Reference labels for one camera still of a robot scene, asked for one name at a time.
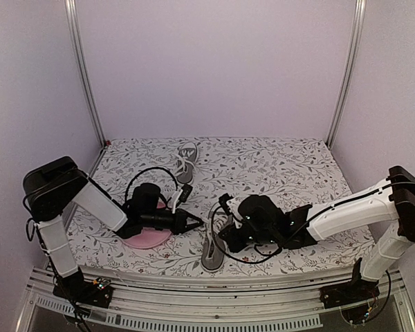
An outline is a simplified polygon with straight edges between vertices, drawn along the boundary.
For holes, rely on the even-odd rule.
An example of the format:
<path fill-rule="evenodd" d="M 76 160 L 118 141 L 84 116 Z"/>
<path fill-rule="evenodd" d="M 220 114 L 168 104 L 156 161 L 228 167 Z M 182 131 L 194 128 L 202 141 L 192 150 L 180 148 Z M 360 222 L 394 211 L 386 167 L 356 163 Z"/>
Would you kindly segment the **grey sneaker with red sole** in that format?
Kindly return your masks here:
<path fill-rule="evenodd" d="M 194 178 L 194 170 L 199 150 L 194 142 L 184 143 L 176 155 L 176 180 L 182 185 L 190 185 Z"/>

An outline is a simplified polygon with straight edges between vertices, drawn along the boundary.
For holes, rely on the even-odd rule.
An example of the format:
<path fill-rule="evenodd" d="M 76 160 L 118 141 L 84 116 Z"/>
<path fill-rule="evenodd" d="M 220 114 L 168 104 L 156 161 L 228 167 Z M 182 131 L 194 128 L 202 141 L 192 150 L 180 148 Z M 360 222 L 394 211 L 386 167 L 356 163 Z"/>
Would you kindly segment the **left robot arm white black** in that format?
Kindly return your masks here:
<path fill-rule="evenodd" d="M 71 250 L 66 231 L 81 208 L 120 239 L 138 236 L 144 228 L 184 234 L 201 227 L 203 220 L 181 209 L 192 192 L 189 184 L 176 185 L 165 198 L 159 186 L 128 184 L 123 203 L 117 202 L 69 156 L 28 172 L 23 179 L 22 204 L 30 214 L 28 239 L 37 237 L 54 272 L 53 294 L 71 305 L 109 308 L 114 289 L 109 279 L 87 281 Z"/>

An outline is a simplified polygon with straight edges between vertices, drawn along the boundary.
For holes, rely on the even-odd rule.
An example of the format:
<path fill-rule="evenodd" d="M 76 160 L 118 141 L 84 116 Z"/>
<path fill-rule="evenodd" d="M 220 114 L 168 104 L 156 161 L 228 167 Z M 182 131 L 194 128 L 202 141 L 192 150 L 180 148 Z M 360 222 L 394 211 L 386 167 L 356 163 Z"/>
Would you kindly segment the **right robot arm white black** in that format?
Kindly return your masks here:
<path fill-rule="evenodd" d="M 379 279 L 415 244 L 415 177 L 401 166 L 390 168 L 387 178 L 361 192 L 290 212 L 257 194 L 243 200 L 224 194 L 219 204 L 232 219 L 219 236 L 233 253 L 269 243 L 279 250 L 300 249 L 347 230 L 388 221 L 375 246 L 356 260 L 351 280 L 320 289 L 325 308 L 379 296 Z"/>

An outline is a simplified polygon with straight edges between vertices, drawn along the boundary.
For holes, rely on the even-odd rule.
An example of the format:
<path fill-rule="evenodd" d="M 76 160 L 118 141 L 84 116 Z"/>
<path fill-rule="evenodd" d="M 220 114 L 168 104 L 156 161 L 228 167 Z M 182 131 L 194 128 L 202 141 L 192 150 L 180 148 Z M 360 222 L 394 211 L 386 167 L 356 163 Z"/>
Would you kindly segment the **pink plastic plate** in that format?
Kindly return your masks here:
<path fill-rule="evenodd" d="M 127 215 L 127 221 L 116 234 L 130 248 L 155 248 L 172 235 L 171 230 L 165 228 L 160 221 L 162 215 L 167 213 L 163 203 L 139 203 L 129 199 L 122 209 Z"/>

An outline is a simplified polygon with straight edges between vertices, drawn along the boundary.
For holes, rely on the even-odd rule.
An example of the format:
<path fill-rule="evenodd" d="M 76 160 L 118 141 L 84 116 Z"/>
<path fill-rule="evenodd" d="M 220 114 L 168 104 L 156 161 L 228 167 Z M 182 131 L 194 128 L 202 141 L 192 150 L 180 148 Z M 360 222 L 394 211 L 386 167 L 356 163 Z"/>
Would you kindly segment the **floral patterned table mat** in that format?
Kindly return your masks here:
<path fill-rule="evenodd" d="M 108 228 L 77 209 L 66 234 L 79 265 L 125 273 L 172 277 L 207 277 L 201 255 L 207 230 L 219 230 L 226 218 L 215 205 L 222 194 L 244 198 L 263 194 L 287 212 L 308 203 L 328 203 L 350 194 L 331 152 L 318 139 L 193 138 L 199 155 L 192 193 L 183 206 L 201 217 L 202 227 L 172 236 L 155 248 L 130 248 Z M 116 201 L 141 183 L 158 185 L 165 196 L 175 188 L 170 174 L 184 138 L 114 140 L 94 173 L 94 180 Z M 367 227 L 347 230 L 317 245 L 284 250 L 263 259 L 274 246 L 248 247 L 231 254 L 213 277 L 265 277 L 352 267 L 368 253 L 374 239 Z"/>

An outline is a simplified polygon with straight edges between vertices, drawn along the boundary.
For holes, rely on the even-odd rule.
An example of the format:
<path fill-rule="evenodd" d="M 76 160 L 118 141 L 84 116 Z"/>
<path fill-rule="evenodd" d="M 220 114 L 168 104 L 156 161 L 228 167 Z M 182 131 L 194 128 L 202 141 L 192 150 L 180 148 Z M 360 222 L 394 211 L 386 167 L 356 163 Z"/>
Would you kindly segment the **aluminium front rail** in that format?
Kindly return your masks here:
<path fill-rule="evenodd" d="M 265 277 L 175 277 L 82 267 L 85 279 L 106 277 L 113 297 L 108 309 L 90 310 L 92 331 L 106 325 L 131 331 L 415 331 L 414 308 L 399 270 L 392 270 L 388 307 L 369 324 L 353 326 L 343 311 L 326 309 L 320 288 L 348 281 L 351 268 Z M 33 268 L 24 304 L 11 331 L 74 329 L 73 308 L 53 294 L 53 273 Z"/>

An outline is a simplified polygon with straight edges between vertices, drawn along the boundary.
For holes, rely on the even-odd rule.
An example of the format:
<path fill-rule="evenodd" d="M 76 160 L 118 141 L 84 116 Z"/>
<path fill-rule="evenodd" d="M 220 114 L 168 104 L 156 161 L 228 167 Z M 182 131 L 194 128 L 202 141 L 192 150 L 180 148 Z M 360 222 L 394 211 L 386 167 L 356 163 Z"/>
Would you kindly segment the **right aluminium frame post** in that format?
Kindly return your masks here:
<path fill-rule="evenodd" d="M 338 93 L 335 110 L 331 119 L 330 127 L 326 136 L 326 146 L 332 150 L 338 135 L 338 129 L 343 117 L 347 98 L 351 87 L 351 80 L 353 77 L 354 68 L 356 67 L 356 60 L 358 50 L 360 47 L 360 40 L 362 38 L 362 31 L 366 13 L 366 0 L 356 0 L 355 10 L 353 15 L 353 23 L 351 28 L 351 35 L 349 39 L 349 48 L 347 52 L 347 59 L 342 76 L 342 83 Z"/>

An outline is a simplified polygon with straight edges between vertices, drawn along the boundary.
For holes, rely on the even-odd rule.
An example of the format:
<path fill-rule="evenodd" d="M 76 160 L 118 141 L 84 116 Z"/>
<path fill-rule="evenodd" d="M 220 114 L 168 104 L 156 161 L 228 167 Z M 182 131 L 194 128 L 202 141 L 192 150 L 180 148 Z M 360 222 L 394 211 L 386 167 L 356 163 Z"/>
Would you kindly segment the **aluminium frame post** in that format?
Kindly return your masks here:
<path fill-rule="evenodd" d="M 99 145 L 104 149 L 107 146 L 107 139 L 104 134 L 104 129 L 97 110 L 91 80 L 86 65 L 86 58 L 82 45 L 82 38 L 80 35 L 80 25 L 77 15 L 77 4 L 74 0 L 65 0 L 66 18 L 68 22 L 68 29 L 71 36 L 73 52 L 75 54 L 75 61 L 84 93 L 84 99 L 88 108 L 91 124 L 95 132 Z"/>
<path fill-rule="evenodd" d="M 338 129 L 343 117 L 347 98 L 351 87 L 351 80 L 353 77 L 354 68 L 356 67 L 356 60 L 358 50 L 360 47 L 360 40 L 362 38 L 362 31 L 366 13 L 366 0 L 356 0 L 355 10 L 353 15 L 353 23 L 351 28 L 351 35 L 349 39 L 349 48 L 347 52 L 347 59 L 342 76 L 342 83 L 338 93 L 335 110 L 331 119 L 330 127 L 326 136 L 326 146 L 332 150 L 338 135 Z"/>

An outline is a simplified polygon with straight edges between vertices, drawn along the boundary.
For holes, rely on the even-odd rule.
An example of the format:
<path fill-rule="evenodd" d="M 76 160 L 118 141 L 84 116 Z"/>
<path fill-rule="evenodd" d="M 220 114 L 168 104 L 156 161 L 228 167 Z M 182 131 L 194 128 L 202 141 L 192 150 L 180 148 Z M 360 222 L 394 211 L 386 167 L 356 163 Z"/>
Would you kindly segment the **left aluminium frame post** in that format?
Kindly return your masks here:
<path fill-rule="evenodd" d="M 95 132 L 99 145 L 104 149 L 107 146 L 107 139 L 104 134 L 104 129 L 97 110 L 91 80 L 86 65 L 86 58 L 82 45 L 82 38 L 80 35 L 80 25 L 77 15 L 77 4 L 74 0 L 65 0 L 66 18 L 68 22 L 68 29 L 71 36 L 73 52 L 75 54 L 75 61 L 84 93 L 84 99 L 88 108 L 91 124 Z"/>

